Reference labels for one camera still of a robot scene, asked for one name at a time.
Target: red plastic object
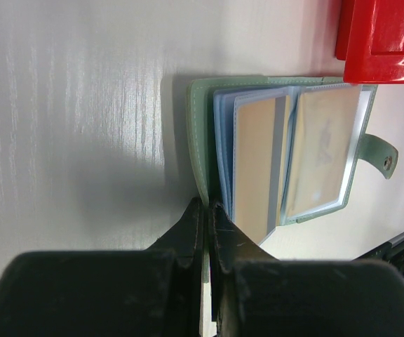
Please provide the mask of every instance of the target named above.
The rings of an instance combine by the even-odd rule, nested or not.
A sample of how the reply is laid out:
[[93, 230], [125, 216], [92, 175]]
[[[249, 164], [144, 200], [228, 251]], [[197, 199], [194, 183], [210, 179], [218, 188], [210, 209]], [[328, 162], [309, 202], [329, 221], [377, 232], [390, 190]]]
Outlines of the red plastic object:
[[404, 83], [404, 0], [343, 0], [336, 57], [349, 83]]

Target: green wallet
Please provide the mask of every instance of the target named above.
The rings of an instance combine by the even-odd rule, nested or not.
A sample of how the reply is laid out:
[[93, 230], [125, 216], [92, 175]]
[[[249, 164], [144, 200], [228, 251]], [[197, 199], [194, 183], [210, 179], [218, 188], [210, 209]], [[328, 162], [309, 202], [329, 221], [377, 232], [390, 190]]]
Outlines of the green wallet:
[[[260, 88], [267, 86], [321, 86], [340, 83], [343, 82], [342, 78], [339, 77], [249, 76], [197, 79], [192, 81], [187, 91], [188, 146], [194, 177], [203, 204], [207, 206], [211, 200], [220, 199], [221, 195], [213, 120], [213, 93], [216, 90], [253, 86], [259, 86]], [[359, 133], [344, 203], [332, 209], [301, 216], [294, 221], [300, 223], [344, 208], [348, 202], [358, 159], [363, 159], [372, 164], [386, 179], [392, 176], [398, 161], [398, 151], [394, 146], [381, 138], [365, 133], [377, 86], [364, 87], [371, 94], [368, 108], [365, 111], [364, 122], [361, 126], [361, 132]]]

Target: white table surface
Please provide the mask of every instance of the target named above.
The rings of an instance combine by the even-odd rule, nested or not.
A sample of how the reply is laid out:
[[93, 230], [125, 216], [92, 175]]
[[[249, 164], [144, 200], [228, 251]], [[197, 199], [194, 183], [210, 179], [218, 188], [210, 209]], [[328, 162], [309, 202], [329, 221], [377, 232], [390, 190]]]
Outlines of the white table surface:
[[[184, 94], [211, 75], [341, 75], [339, 0], [0, 0], [0, 274], [23, 251], [143, 249], [196, 186]], [[359, 162], [349, 205], [277, 228], [277, 258], [350, 259], [404, 230], [404, 86], [368, 132], [400, 151]]]

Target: black object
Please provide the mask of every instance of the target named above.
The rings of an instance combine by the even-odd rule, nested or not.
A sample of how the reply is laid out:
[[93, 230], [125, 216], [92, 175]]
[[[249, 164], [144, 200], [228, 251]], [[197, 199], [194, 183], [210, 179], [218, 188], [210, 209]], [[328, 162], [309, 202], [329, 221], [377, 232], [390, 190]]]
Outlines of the black object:
[[193, 199], [146, 251], [18, 256], [0, 280], [0, 337], [198, 336], [204, 246], [219, 336], [404, 336], [387, 263], [278, 261], [221, 204]]

